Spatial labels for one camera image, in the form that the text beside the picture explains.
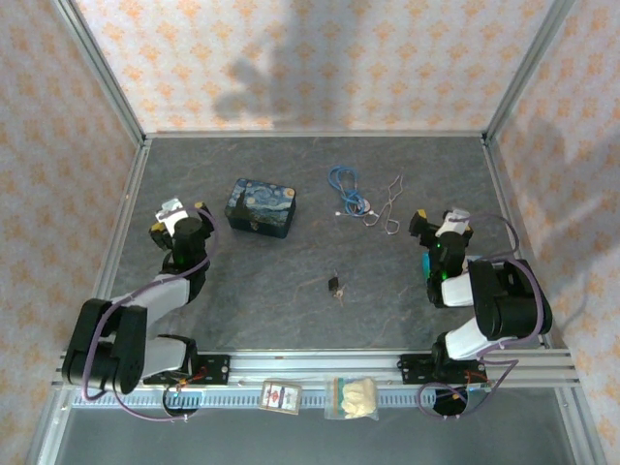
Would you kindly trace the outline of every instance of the silver wire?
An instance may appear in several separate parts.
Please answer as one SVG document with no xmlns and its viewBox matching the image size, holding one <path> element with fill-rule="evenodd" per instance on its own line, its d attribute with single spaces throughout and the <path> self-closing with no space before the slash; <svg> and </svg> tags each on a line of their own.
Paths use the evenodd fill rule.
<svg viewBox="0 0 620 465">
<path fill-rule="evenodd" d="M 391 192 L 391 189 L 392 187 L 394 187 L 396 183 L 398 183 L 399 190 L 398 192 L 393 194 Z M 392 208 L 392 204 L 394 203 L 394 201 L 398 199 L 398 196 L 400 196 L 402 193 L 403 193 L 403 170 L 401 170 L 400 173 L 392 181 L 392 183 L 389 184 L 389 186 L 387 186 L 387 194 L 388 194 L 387 202 L 384 204 L 379 214 L 375 213 L 373 210 L 370 210 L 366 214 L 366 216 L 364 216 L 364 219 L 363 219 L 364 225 L 368 227 L 375 226 L 377 223 L 379 223 L 379 220 L 383 216 L 384 211 L 386 211 L 387 209 L 387 219 L 386 219 L 386 222 L 384 223 L 384 230 L 386 231 L 387 235 L 395 235 L 396 233 L 398 233 L 398 231 L 400 230 L 400 222 L 397 220 L 391 219 L 391 208 Z M 374 221 L 367 221 L 369 216 L 373 217 Z M 390 228 L 389 227 L 390 223 L 392 223 L 393 225 L 396 225 L 396 228 Z"/>
</svg>

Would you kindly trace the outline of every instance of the black bracket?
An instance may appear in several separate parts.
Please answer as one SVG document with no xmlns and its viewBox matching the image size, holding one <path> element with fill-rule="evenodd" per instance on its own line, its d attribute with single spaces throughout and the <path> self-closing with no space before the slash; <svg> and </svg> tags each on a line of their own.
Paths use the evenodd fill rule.
<svg viewBox="0 0 620 465">
<path fill-rule="evenodd" d="M 231 356 L 226 355 L 210 355 L 203 354 L 192 357 L 192 374 L 198 373 L 203 370 L 206 376 L 199 380 L 193 381 L 191 386 L 225 386 L 229 383 L 229 376 L 231 375 Z M 182 367 L 180 370 L 186 376 L 191 376 L 187 370 L 187 366 Z M 178 378 L 178 373 L 173 378 L 171 373 L 165 371 L 163 373 L 157 373 L 156 375 L 144 378 L 142 383 L 145 386 L 154 385 L 172 385 L 175 384 L 175 379 Z"/>
<path fill-rule="evenodd" d="M 484 365 L 477 360 L 452 360 L 446 349 L 446 333 L 433 344 L 430 354 L 403 354 L 396 364 L 404 385 L 437 382 L 462 385 L 486 382 Z"/>
</svg>

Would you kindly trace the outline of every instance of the gray tabletop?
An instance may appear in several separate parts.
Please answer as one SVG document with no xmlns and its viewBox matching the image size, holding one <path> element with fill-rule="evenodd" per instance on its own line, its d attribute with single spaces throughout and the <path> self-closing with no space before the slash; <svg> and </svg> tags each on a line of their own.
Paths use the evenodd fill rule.
<svg viewBox="0 0 620 465">
<path fill-rule="evenodd" d="M 404 192 L 382 223 L 336 216 L 339 194 L 327 183 L 335 165 L 355 167 L 358 189 L 374 209 L 403 173 Z M 239 177 L 295 188 L 296 212 L 285 239 L 233 231 L 224 206 Z M 219 222 L 220 249 L 199 297 L 158 322 L 152 333 L 194 337 L 201 350 L 428 349 L 437 335 L 473 317 L 471 308 L 428 302 L 421 257 L 407 232 L 418 208 L 440 223 L 452 206 L 500 212 L 475 138 L 155 139 L 114 283 L 116 295 L 151 280 L 164 253 L 148 236 L 162 202 L 205 201 Z M 501 224 L 473 225 L 469 253 L 510 248 Z M 327 290 L 337 269 L 342 304 Z"/>
</svg>

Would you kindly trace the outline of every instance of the wall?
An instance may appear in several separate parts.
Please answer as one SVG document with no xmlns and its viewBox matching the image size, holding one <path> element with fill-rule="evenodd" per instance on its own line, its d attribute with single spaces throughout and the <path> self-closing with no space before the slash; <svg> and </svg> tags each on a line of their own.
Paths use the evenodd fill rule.
<svg viewBox="0 0 620 465">
<path fill-rule="evenodd" d="M 20 464 L 135 148 L 48 0 L 0 4 L 0 81 L 0 462 Z"/>
<path fill-rule="evenodd" d="M 551 0 L 77 0 L 146 132 L 487 125 Z"/>
<path fill-rule="evenodd" d="M 512 210 L 620 463 L 620 15 L 577 0 L 499 137 Z"/>
</svg>

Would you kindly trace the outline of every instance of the plastic bag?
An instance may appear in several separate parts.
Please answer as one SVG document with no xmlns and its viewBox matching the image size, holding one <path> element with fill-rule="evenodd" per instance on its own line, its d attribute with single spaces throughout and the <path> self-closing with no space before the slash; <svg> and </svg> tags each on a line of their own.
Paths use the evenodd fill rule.
<svg viewBox="0 0 620 465">
<path fill-rule="evenodd" d="M 334 378 L 325 385 L 326 419 L 379 419 L 377 385 L 372 378 Z"/>
</svg>

